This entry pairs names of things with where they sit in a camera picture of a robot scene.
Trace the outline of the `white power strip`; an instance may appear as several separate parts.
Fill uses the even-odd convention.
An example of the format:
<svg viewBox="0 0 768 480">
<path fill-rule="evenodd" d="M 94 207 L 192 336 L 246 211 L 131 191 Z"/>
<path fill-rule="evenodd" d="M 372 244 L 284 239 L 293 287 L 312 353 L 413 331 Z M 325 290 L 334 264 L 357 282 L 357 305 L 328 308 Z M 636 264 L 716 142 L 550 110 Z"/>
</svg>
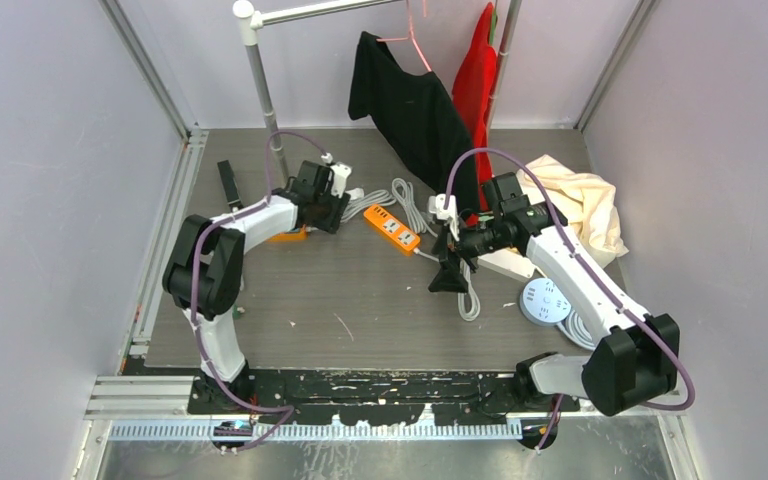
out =
<svg viewBox="0 0 768 480">
<path fill-rule="evenodd" d="M 479 256 L 478 265 L 523 283 L 528 282 L 536 270 L 530 259 L 508 249 Z"/>
</svg>

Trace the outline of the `orange power strip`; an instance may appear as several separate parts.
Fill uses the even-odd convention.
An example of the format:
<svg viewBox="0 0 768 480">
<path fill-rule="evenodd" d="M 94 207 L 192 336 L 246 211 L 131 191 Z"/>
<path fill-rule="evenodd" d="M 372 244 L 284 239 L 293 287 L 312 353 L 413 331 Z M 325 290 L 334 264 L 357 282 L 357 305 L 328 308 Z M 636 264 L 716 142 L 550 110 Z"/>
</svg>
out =
<svg viewBox="0 0 768 480">
<path fill-rule="evenodd" d="M 363 212 L 365 221 L 400 253 L 410 256 L 418 251 L 419 235 L 392 215 L 385 207 L 374 204 Z"/>
<path fill-rule="evenodd" d="M 290 231 L 276 234 L 268 239 L 270 243 L 292 243 L 304 241 L 308 237 L 308 229 L 306 226 L 302 226 Z"/>
</svg>

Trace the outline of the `black power strip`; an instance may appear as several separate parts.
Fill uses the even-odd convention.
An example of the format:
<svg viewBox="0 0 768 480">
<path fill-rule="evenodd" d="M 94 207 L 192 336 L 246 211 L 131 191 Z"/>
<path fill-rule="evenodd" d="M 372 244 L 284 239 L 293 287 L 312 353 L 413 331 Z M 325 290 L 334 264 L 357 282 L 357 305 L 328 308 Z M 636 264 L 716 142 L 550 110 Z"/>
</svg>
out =
<svg viewBox="0 0 768 480">
<path fill-rule="evenodd" d="M 242 210 L 244 205 L 240 197 L 239 188 L 236 182 L 234 170 L 229 160 L 222 160 L 217 163 L 220 181 L 226 203 L 231 212 Z"/>
</svg>

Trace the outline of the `round blue socket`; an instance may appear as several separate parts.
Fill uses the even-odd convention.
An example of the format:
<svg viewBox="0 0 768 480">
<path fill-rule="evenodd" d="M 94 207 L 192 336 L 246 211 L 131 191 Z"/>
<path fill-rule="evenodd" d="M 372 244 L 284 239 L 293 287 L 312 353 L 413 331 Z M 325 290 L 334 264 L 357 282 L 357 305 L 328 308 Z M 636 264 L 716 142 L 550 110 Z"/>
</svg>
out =
<svg viewBox="0 0 768 480">
<path fill-rule="evenodd" d="M 572 307 L 557 285 L 548 278 L 535 278 L 523 288 L 519 308 L 527 320 L 542 327 L 563 323 Z"/>
</svg>

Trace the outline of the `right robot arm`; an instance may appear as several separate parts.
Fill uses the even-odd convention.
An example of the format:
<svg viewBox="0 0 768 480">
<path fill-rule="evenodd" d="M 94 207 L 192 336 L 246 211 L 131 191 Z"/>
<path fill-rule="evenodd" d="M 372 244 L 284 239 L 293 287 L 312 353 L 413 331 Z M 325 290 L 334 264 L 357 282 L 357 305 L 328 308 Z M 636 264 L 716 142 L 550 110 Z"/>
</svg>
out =
<svg viewBox="0 0 768 480">
<path fill-rule="evenodd" d="M 462 225 L 454 196 L 429 199 L 428 210 L 441 226 L 432 249 L 440 270 L 430 291 L 467 292 L 463 268 L 475 270 L 478 257 L 514 248 L 556 285 L 595 343 L 587 356 L 547 352 L 520 362 L 513 383 L 518 403 L 537 411 L 554 395 L 566 395 L 614 416 L 652 407 L 655 398 L 673 391 L 682 372 L 677 323 L 630 299 L 577 242 L 560 211 L 548 200 L 531 203 L 515 174 L 482 188 L 491 216 L 473 227 Z"/>
</svg>

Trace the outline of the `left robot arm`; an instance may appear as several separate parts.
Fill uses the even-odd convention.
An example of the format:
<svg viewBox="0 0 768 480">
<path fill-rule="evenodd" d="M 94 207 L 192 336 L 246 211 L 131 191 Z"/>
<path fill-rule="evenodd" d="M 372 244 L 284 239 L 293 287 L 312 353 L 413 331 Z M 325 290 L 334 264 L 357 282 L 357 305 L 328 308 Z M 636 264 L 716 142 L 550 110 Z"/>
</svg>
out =
<svg viewBox="0 0 768 480">
<path fill-rule="evenodd" d="M 351 173 L 341 162 L 305 161 L 297 175 L 252 206 L 214 218 L 184 219 L 162 288 L 187 316 L 212 398 L 225 411 L 242 411 L 253 395 L 233 318 L 246 254 L 303 227 L 336 233 L 350 201 L 346 186 Z"/>
</svg>

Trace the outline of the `black shirt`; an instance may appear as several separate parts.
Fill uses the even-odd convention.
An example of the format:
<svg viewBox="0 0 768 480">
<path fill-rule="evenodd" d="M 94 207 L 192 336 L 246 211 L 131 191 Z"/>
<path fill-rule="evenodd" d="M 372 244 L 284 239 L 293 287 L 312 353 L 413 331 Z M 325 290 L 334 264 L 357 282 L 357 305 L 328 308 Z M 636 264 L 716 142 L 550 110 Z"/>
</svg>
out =
<svg viewBox="0 0 768 480">
<path fill-rule="evenodd" d="M 355 50 L 347 113 L 352 120 L 371 118 L 405 168 L 438 193 L 446 191 L 458 158 L 474 148 L 439 77 L 404 71 L 367 31 Z"/>
</svg>

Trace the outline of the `cream cloth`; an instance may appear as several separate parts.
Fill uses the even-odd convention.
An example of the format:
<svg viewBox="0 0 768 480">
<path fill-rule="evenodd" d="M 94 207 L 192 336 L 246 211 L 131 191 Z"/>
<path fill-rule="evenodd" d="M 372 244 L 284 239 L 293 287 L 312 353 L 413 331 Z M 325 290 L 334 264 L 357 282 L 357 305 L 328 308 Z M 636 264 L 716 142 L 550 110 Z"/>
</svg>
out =
<svg viewBox="0 0 768 480">
<path fill-rule="evenodd" d="M 544 196 L 529 176 L 534 174 L 563 214 L 595 262 L 606 267 L 628 253 L 621 237 L 621 223 L 615 206 L 616 187 L 593 173 L 577 173 L 558 160 L 543 155 L 516 172 L 523 190 L 533 203 Z"/>
</svg>

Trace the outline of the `red garment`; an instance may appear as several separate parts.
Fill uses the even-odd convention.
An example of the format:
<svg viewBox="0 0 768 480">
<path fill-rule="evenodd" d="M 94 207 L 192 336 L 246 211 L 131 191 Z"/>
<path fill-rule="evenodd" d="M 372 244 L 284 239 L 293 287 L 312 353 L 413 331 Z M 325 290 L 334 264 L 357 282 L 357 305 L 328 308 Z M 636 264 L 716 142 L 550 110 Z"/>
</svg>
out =
<svg viewBox="0 0 768 480">
<path fill-rule="evenodd" d="M 490 95 L 497 71 L 497 53 L 492 45 L 496 20 L 495 5 L 487 2 L 456 74 L 452 91 L 454 105 L 475 147 L 487 146 Z"/>
</svg>

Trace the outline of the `pink hanger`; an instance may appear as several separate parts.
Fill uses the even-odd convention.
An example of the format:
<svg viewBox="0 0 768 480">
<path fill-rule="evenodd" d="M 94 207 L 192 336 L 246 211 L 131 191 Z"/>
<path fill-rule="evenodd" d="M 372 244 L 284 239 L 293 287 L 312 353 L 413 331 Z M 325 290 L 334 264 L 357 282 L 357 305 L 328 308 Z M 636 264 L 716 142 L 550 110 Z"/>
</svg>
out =
<svg viewBox="0 0 768 480">
<path fill-rule="evenodd" d="M 392 37 L 392 38 L 378 38 L 378 43 L 394 43 L 394 42 L 409 42 L 418 59 L 422 63 L 423 67 L 427 72 L 432 72 L 433 69 L 431 65 L 429 64 L 426 55 L 424 54 L 418 39 L 416 37 L 416 29 L 415 29 L 415 22 L 414 22 L 414 16 L 413 16 L 413 9 L 411 6 L 410 0 L 405 0 L 405 10 L 407 14 L 407 33 L 402 37 Z"/>
</svg>

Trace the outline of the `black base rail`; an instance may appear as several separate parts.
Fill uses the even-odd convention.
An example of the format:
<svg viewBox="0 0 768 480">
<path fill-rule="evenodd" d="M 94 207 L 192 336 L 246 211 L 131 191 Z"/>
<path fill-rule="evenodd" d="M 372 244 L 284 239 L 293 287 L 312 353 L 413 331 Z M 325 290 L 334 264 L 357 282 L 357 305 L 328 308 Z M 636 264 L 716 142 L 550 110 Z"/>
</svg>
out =
<svg viewBox="0 0 768 480">
<path fill-rule="evenodd" d="M 297 425 L 337 419 L 355 426 L 412 425 L 424 410 L 437 426 L 495 425 L 516 414 L 544 417 L 548 396 L 519 392 L 512 372 L 254 369 L 246 401 L 291 405 Z"/>
</svg>

